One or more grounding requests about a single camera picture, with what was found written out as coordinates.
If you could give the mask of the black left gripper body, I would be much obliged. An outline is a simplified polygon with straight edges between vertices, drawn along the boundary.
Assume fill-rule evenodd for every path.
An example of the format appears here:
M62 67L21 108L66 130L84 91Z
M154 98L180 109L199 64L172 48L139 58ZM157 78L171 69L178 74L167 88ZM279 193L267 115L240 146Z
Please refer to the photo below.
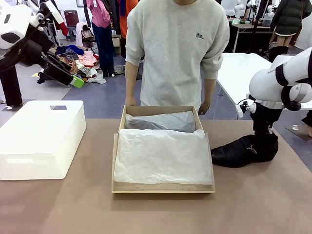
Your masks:
M52 64L48 56L48 51L53 42L49 40L44 32L36 29L32 25L28 26L26 36L17 43L18 64L22 66L50 66Z

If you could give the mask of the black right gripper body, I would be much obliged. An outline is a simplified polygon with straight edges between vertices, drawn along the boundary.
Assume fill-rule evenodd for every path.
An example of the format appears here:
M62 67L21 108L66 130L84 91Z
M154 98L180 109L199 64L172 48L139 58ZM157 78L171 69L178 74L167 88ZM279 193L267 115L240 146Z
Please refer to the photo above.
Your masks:
M280 109L270 109L259 103L255 104L255 112L252 113L253 129L272 128L281 115Z

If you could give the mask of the person's left hand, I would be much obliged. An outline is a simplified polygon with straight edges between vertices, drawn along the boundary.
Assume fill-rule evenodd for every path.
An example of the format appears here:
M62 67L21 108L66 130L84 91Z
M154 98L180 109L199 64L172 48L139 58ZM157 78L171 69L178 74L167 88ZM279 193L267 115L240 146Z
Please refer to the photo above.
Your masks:
M209 101L204 101L200 105L200 108L198 110L198 115L205 115L207 111L209 110L210 107L210 102Z

